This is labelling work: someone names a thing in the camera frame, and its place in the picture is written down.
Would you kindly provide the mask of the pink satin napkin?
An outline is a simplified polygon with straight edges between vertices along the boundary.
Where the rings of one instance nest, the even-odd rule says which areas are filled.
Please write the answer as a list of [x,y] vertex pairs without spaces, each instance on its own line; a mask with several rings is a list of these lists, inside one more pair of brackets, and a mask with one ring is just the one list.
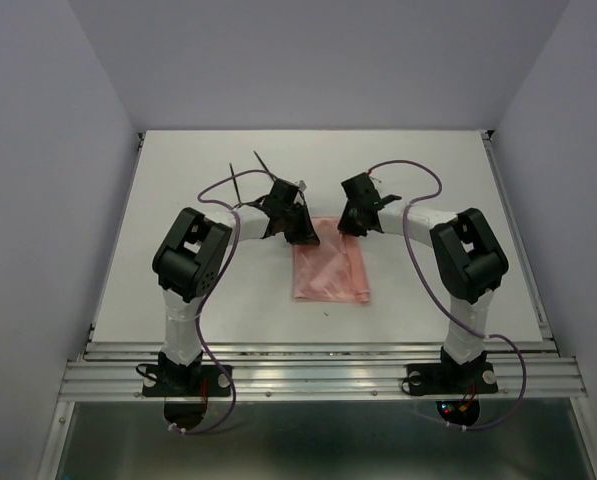
[[368,304],[371,292],[358,239],[340,233],[334,217],[317,217],[313,226],[320,243],[292,247],[294,299]]

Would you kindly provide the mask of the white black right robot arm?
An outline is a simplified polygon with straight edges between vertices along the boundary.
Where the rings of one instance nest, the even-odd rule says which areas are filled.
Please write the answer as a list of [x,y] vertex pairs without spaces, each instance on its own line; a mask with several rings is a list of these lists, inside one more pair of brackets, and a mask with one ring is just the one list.
[[[338,230],[364,237],[369,232],[397,235],[423,288],[449,319],[438,366],[441,384],[460,390],[474,378],[473,366],[485,360],[485,326],[494,291],[501,286],[509,262],[483,212],[425,208],[422,202],[440,195],[419,196],[405,203],[398,195],[383,197],[367,173],[342,182],[346,203]],[[432,249],[440,280],[450,296],[445,307],[424,276],[413,250],[418,242]]]

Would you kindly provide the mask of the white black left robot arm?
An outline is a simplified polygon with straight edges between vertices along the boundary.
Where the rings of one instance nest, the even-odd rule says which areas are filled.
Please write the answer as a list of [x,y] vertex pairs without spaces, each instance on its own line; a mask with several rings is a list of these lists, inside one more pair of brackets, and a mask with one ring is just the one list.
[[260,199],[227,206],[213,216],[190,207],[178,214],[152,261],[166,308],[158,367],[177,393],[191,393],[200,384],[200,314],[235,249],[241,242],[277,234],[290,245],[320,243],[303,188],[281,179]]

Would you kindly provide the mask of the black fork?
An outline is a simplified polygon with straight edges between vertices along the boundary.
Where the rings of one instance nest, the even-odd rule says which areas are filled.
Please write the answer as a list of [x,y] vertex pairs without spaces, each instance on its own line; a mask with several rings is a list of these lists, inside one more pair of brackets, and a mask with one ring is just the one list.
[[256,157],[256,159],[258,160],[258,162],[260,163],[260,166],[262,167],[262,169],[266,172],[266,174],[272,179],[272,180],[276,180],[277,176],[269,169],[269,167],[267,166],[267,164],[263,161],[262,157],[259,155],[259,153],[256,150],[253,150],[254,156]]

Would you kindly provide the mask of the black spoon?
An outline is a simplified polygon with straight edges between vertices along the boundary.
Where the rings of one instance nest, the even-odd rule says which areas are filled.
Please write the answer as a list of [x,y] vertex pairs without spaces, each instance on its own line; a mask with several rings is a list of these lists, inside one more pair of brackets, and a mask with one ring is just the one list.
[[230,169],[230,174],[231,174],[231,180],[233,183],[233,188],[234,188],[235,195],[237,198],[237,203],[236,203],[235,207],[239,207],[242,205],[242,197],[240,194],[240,189],[239,189],[239,185],[238,185],[238,181],[237,181],[236,172],[235,172],[235,169],[231,162],[229,162],[229,169]]

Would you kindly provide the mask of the aluminium frame rail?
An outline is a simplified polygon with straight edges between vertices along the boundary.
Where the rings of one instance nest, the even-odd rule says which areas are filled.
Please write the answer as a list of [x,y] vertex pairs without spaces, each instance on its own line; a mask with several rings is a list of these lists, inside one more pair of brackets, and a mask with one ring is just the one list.
[[[214,355],[233,368],[241,402],[308,400],[402,400],[400,381],[409,363],[432,363],[437,344],[218,344]],[[90,344],[67,364],[62,401],[143,400],[139,363],[153,362],[153,343]],[[585,397],[587,389],[573,358],[561,356],[551,339],[525,345],[529,398]]]

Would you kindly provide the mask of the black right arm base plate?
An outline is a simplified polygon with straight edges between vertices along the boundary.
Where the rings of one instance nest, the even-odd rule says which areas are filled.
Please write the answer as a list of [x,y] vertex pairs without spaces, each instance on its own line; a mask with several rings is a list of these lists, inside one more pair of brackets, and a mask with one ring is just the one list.
[[462,395],[472,389],[475,389],[476,394],[495,394],[499,391],[493,366],[487,362],[475,367],[414,363],[407,364],[405,369],[401,390],[415,397]]

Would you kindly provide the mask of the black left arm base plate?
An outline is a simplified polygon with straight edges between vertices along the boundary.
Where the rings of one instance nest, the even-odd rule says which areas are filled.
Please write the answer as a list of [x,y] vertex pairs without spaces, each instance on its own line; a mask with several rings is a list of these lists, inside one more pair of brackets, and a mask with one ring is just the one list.
[[139,364],[136,371],[143,380],[141,394],[147,398],[227,398],[232,394],[230,382],[213,364],[191,366],[184,373]]

